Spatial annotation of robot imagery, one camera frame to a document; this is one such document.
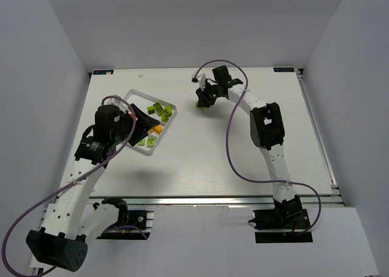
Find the light green lego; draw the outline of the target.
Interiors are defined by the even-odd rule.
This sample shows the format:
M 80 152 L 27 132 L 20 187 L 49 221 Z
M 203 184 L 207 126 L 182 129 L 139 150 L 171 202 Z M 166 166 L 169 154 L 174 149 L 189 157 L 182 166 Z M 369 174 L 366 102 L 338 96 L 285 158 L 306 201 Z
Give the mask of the light green lego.
M 169 121 L 169 119 L 170 119 L 170 116 L 168 115 L 168 114 L 166 114 L 166 113 L 162 113 L 161 115 L 160 115 L 160 119 L 163 121 L 163 122 L 168 122 Z

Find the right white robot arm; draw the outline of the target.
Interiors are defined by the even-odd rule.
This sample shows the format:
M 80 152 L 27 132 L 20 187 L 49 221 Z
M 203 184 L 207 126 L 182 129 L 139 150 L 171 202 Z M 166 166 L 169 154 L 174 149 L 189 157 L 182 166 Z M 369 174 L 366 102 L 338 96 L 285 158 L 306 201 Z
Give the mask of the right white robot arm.
M 230 114 L 225 134 L 225 150 L 227 161 L 233 172 L 240 178 L 243 176 L 233 166 L 229 148 L 229 134 L 233 116 L 238 108 L 241 108 L 250 119 L 250 138 L 252 143 L 262 153 L 269 180 L 262 183 L 270 183 L 273 190 L 274 210 L 263 217 L 263 221 L 269 227 L 283 228 L 294 223 L 295 218 L 302 213 L 302 204 L 297 192 L 292 185 L 287 164 L 284 158 L 284 124 L 280 107 L 277 103 L 266 103 L 251 93 L 248 82 L 242 82 L 229 74 L 227 66 L 219 66 L 212 70 L 214 80 L 208 82 L 208 78 L 201 70 L 197 70 L 191 76 L 191 81 L 197 83 L 198 96 L 197 107 L 210 108 L 218 98 L 226 98 L 235 105 Z

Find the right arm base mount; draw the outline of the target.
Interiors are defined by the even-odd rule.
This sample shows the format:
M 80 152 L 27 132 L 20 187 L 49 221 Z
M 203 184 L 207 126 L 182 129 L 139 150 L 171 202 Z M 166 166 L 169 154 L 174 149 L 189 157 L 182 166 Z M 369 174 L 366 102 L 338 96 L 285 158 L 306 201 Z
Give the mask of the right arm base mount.
M 257 244 L 303 244 L 313 243 L 312 233 L 307 231 L 311 223 L 308 212 L 283 219 L 276 209 L 253 210 L 253 218 L 248 224 L 255 230 Z

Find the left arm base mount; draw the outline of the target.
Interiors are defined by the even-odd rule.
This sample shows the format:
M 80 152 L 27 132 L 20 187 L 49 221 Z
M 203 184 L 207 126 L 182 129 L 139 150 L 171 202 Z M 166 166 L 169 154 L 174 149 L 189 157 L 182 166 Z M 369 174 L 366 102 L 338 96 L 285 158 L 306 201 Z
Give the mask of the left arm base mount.
M 118 211 L 118 220 L 102 232 L 97 239 L 104 240 L 147 240 L 153 227 L 151 210 L 129 209 L 126 201 L 118 197 L 107 197 L 93 204 L 96 211 L 100 204 L 113 205 Z

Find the dark green square lego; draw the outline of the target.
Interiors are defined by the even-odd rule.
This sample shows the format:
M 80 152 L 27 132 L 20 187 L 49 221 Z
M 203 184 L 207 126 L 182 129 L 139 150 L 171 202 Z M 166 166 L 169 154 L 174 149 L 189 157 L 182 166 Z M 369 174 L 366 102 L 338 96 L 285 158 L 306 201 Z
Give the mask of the dark green square lego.
M 148 111 L 149 114 L 155 113 L 155 108 L 154 108 L 154 106 L 147 107 L 147 111 Z

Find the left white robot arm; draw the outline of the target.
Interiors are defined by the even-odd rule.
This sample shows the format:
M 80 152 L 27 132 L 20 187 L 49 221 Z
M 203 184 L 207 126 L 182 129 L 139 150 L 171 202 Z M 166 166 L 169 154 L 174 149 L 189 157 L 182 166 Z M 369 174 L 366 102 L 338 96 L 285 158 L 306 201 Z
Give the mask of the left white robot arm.
M 113 104 L 101 105 L 94 124 L 81 136 L 69 176 L 71 187 L 61 192 L 42 227 L 30 230 L 26 242 L 37 261 L 76 272 L 84 263 L 88 246 L 109 228 L 128 223 L 127 203 L 119 197 L 105 198 L 94 204 L 94 211 L 83 212 L 108 159 L 118 147 L 136 145 L 159 121 L 146 115 L 135 104 L 123 111 Z

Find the dark green long lego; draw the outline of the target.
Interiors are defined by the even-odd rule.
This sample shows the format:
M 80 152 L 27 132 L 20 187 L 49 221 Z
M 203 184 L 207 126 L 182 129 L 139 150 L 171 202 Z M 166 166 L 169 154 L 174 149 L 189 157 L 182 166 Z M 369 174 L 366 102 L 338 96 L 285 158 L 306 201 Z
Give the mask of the dark green long lego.
M 162 114 L 165 113 L 165 109 L 162 107 L 162 105 L 160 103 L 157 102 L 157 103 L 153 104 L 153 107 L 154 107 L 155 112 L 159 116 L 161 116 Z

